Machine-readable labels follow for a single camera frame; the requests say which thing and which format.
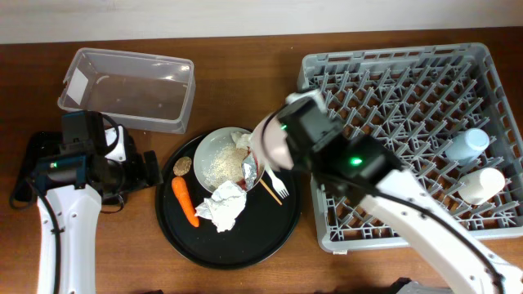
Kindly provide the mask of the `red foil snack wrapper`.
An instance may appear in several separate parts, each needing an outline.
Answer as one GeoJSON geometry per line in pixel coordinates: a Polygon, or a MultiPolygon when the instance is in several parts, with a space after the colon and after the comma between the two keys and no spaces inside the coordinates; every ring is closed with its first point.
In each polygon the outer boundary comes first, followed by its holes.
{"type": "Polygon", "coordinates": [[[253,152],[249,152],[248,156],[242,161],[241,168],[244,177],[244,189],[249,191],[262,177],[264,165],[257,160],[253,152]]]}

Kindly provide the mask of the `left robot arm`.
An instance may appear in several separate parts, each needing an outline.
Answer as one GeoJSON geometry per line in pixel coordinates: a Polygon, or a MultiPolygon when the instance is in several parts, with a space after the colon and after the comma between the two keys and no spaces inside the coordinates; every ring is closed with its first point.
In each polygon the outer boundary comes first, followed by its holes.
{"type": "Polygon", "coordinates": [[[26,178],[37,199],[42,238],[40,293],[96,290],[96,227],[102,204],[162,183],[154,151],[140,154],[126,128],[95,111],[63,115],[56,155],[26,178]]]}

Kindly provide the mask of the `white cup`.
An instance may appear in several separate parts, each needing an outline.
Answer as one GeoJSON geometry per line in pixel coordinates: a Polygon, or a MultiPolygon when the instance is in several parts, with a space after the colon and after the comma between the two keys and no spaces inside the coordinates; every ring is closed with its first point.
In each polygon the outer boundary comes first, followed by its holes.
{"type": "Polygon", "coordinates": [[[492,167],[466,174],[459,181],[463,183],[463,187],[458,190],[458,194],[471,205],[487,202],[505,186],[502,172],[492,167]]]}

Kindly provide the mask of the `white tissue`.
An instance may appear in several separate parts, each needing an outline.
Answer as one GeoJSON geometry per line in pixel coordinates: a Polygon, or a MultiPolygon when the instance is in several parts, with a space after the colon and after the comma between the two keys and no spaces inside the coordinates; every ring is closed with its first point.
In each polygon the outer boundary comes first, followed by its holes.
{"type": "Polygon", "coordinates": [[[237,149],[250,149],[252,138],[252,135],[250,133],[242,133],[240,131],[235,131],[232,132],[230,135],[237,149]]]}

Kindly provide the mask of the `orange carrot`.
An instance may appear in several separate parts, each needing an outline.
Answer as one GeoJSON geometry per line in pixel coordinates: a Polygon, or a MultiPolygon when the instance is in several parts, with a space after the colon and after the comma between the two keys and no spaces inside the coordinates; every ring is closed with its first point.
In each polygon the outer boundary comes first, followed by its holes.
{"type": "Polygon", "coordinates": [[[196,211],[191,202],[190,193],[183,177],[175,176],[172,179],[172,192],[181,205],[181,209],[184,212],[186,219],[191,225],[198,228],[199,218],[195,215],[196,211]]]}

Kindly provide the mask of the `white paper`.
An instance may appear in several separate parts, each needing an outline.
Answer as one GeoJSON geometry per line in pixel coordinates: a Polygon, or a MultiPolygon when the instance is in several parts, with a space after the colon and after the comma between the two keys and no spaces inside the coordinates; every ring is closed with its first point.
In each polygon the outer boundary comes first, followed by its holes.
{"type": "Polygon", "coordinates": [[[223,233],[234,227],[235,219],[244,210],[246,201],[247,193],[228,180],[195,208],[195,215],[210,220],[217,232],[223,233]]]}

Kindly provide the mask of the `light blue cup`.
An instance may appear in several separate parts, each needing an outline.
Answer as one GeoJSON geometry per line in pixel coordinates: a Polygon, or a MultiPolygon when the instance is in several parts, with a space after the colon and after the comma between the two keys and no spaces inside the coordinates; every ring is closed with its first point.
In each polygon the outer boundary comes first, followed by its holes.
{"type": "Polygon", "coordinates": [[[489,146],[489,136],[480,128],[468,129],[452,139],[452,144],[446,149],[445,156],[466,165],[478,158],[489,146]]]}

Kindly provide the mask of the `pink bowl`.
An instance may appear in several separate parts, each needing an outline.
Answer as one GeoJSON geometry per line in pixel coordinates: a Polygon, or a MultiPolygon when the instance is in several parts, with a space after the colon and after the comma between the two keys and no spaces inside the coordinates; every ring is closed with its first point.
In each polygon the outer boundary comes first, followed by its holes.
{"type": "Polygon", "coordinates": [[[261,120],[251,136],[251,149],[257,160],[271,169],[280,171],[292,170],[294,162],[288,149],[287,132],[282,128],[277,118],[272,118],[262,133],[269,115],[261,120]]]}

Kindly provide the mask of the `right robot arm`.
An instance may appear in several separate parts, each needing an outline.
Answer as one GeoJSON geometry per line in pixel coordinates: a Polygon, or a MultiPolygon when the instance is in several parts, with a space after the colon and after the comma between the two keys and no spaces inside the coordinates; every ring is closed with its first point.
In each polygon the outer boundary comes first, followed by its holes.
{"type": "Polygon", "coordinates": [[[416,176],[369,135],[349,140],[318,91],[291,95],[273,119],[294,168],[391,227],[455,293],[520,293],[522,271],[460,225],[416,176]]]}

